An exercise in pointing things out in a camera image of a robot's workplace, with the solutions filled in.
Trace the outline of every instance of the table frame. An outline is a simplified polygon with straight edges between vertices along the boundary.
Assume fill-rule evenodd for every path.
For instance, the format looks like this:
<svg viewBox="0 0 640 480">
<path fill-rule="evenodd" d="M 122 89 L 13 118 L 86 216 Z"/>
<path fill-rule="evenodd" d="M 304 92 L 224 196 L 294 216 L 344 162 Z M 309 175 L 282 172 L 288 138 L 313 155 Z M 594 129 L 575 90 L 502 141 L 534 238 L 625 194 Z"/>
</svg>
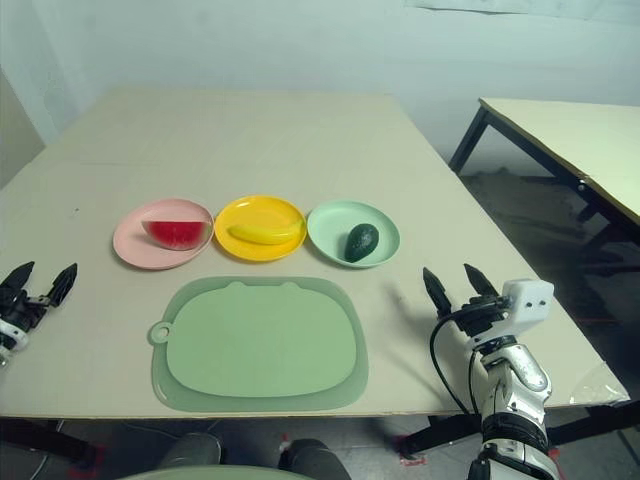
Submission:
<svg viewBox="0 0 640 480">
<path fill-rule="evenodd" d="M 523 152 L 531 156 L 536 162 L 587 202 L 588 206 L 579 215 L 582 221 L 588 220 L 597 212 L 610 222 L 610 225 L 605 227 L 590 242 L 585 244 L 585 249 L 597 249 L 604 243 L 618 240 L 618 228 L 623 230 L 629 239 L 635 243 L 640 243 L 640 226 L 637 223 L 621 212 L 615 204 L 591 188 L 584 180 L 579 178 L 575 172 L 562 165 L 552 155 L 545 152 L 516 130 L 508 121 L 500 118 L 500 116 L 491 112 L 484 105 L 481 105 L 478 109 L 471 125 L 458 145 L 453 157 L 451 157 L 449 167 L 456 175 L 460 176 L 462 167 L 467 163 L 469 156 L 488 125 L 491 125 Z M 629 271 L 629 267 L 625 267 L 624 271 Z M 640 271 L 640 266 L 634 267 L 631 271 Z"/>
</svg>

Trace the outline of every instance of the black cable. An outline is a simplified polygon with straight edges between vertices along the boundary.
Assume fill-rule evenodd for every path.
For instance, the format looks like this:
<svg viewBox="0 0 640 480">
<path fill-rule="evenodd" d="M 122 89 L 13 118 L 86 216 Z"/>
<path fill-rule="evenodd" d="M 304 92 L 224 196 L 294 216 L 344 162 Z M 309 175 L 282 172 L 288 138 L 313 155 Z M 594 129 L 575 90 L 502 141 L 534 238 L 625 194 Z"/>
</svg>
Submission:
<svg viewBox="0 0 640 480">
<path fill-rule="evenodd" d="M 438 372 L 438 376 L 440 377 L 440 380 L 442 380 L 444 387 L 449 392 L 449 395 L 451 395 L 451 398 L 453 398 L 453 401 L 456 402 L 460 410 L 462 410 L 462 412 L 465 415 L 469 415 L 469 410 L 467 409 L 467 407 L 464 406 L 464 403 L 460 401 L 458 396 L 453 392 L 453 390 L 449 386 L 449 382 L 447 382 L 447 379 L 442 373 L 442 370 L 440 369 L 440 365 L 438 364 L 438 359 L 436 358 L 436 348 L 435 348 L 436 336 L 438 335 L 438 332 L 440 331 L 440 329 L 450 320 L 453 320 L 453 318 L 454 318 L 453 314 L 445 315 L 436 324 L 435 328 L 431 332 L 431 337 L 429 338 L 429 353 L 431 354 L 431 361 L 433 362 L 433 366 L 436 367 L 436 372 Z"/>
<path fill-rule="evenodd" d="M 473 405 L 473 413 L 475 413 L 476 415 L 480 412 L 478 411 L 476 396 L 473 394 L 473 384 L 471 380 L 473 378 L 473 366 L 475 364 L 477 354 L 478 352 L 476 350 L 474 350 L 471 354 L 471 358 L 469 358 L 469 370 L 467 371 L 467 381 L 469 382 L 469 396 L 471 397 L 471 405 Z"/>
<path fill-rule="evenodd" d="M 444 374 L 442 373 L 442 370 L 440 369 L 440 365 L 438 364 L 438 359 L 436 358 L 436 346 L 435 346 L 436 345 L 436 336 L 438 335 L 438 332 L 444 326 L 445 323 L 447 323 L 447 322 L 449 322 L 451 320 L 455 320 L 458 317 L 462 317 L 462 316 L 467 315 L 467 314 L 472 313 L 472 312 L 477 312 L 479 310 L 484 310 L 484 309 L 488 309 L 488 308 L 494 308 L 495 306 L 500 305 L 500 303 L 499 303 L 500 301 L 502 301 L 502 300 L 500 298 L 498 298 L 495 301 L 488 302 L 488 303 L 481 303 L 481 304 L 477 304 L 477 305 L 469 305 L 468 307 L 466 307 L 466 308 L 464 308 L 462 310 L 458 310 L 457 312 L 453 312 L 453 313 L 450 313 L 448 315 L 445 315 L 444 317 L 441 317 L 439 322 L 436 324 L 435 328 L 431 332 L 431 337 L 429 338 L 429 353 L 431 354 L 431 361 L 433 362 L 433 366 L 436 367 L 436 372 L 438 373 L 438 376 L 440 377 L 440 380 L 442 380 L 442 383 L 444 384 L 445 388 L 449 392 L 449 395 L 451 395 L 451 398 L 453 398 L 453 401 L 456 402 L 456 404 L 458 405 L 460 410 L 462 410 L 462 413 L 464 413 L 465 415 L 470 415 L 469 409 L 467 409 L 467 407 L 465 407 L 464 403 L 462 403 L 460 401 L 460 399 L 458 398 L 458 396 L 453 392 L 453 389 L 451 388 L 451 386 L 449 386 L 449 382 L 447 382 L 447 379 L 445 378 Z M 471 393 L 471 402 L 474 404 L 474 411 L 476 413 L 478 413 L 478 407 L 475 404 L 475 398 L 473 397 L 473 392 L 471 390 L 470 390 L 470 393 Z"/>
</svg>

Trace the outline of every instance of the toy avocado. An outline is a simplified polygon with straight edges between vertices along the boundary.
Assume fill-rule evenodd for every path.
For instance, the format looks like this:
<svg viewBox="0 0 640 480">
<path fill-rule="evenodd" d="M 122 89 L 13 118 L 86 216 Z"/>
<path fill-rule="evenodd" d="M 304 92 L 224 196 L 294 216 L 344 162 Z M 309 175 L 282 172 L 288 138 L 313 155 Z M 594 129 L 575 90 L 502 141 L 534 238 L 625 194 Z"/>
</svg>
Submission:
<svg viewBox="0 0 640 480">
<path fill-rule="evenodd" d="M 361 223 L 353 227 L 347 238 L 344 258 L 347 262 L 363 259 L 378 246 L 380 234 L 378 229 L 369 223 Z"/>
</svg>

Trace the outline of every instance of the watermelon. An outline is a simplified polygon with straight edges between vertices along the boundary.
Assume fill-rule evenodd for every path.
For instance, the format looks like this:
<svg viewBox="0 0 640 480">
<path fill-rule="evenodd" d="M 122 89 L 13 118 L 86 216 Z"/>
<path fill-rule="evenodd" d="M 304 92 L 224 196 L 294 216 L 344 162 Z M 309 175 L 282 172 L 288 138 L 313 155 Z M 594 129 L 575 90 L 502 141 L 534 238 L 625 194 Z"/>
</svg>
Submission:
<svg viewBox="0 0 640 480">
<path fill-rule="evenodd" d="M 211 234 L 211 224 L 207 222 L 145 221 L 142 228 L 155 243 L 169 250 L 199 247 Z"/>
</svg>

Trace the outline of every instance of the table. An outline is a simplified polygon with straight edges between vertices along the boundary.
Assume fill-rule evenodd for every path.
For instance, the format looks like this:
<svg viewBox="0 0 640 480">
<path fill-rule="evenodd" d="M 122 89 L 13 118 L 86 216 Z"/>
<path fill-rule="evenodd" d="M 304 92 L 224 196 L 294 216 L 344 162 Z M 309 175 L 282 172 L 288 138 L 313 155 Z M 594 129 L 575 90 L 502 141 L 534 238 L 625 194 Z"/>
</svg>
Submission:
<svg viewBox="0 0 640 480">
<path fill-rule="evenodd" d="M 268 264 L 239 262 L 218 246 L 181 267 L 141 271 L 111 248 L 118 221 L 145 202 L 175 196 L 213 212 L 252 193 L 309 212 L 321 202 L 370 202 L 397 224 L 402 245 L 380 267 L 356 271 L 324 260 L 310 242 Z M 102 98 L 1 192 L 2 273 L 36 262 L 28 288 L 44 292 L 78 263 L 65 303 L 0 372 L 0 415 L 43 418 L 375 416 L 456 410 L 428 359 L 436 312 L 421 278 L 436 273 L 453 303 L 473 295 L 463 262 L 504 280 L 532 269 L 459 179 L 385 95 L 122 88 Z M 213 275 L 304 275 L 351 297 L 370 374 L 351 405 L 313 412 L 188 413 L 151 388 L 149 328 L 187 282 Z M 439 351 L 466 397 L 463 338 L 443 332 Z M 625 397 L 562 307 L 521 339 L 554 382 L 550 406 Z"/>
<path fill-rule="evenodd" d="M 449 163 L 454 172 L 460 174 L 487 125 L 588 203 L 580 221 L 596 213 L 609 220 L 586 249 L 621 239 L 619 230 L 640 242 L 640 107 L 480 98 L 478 113 Z"/>
</svg>

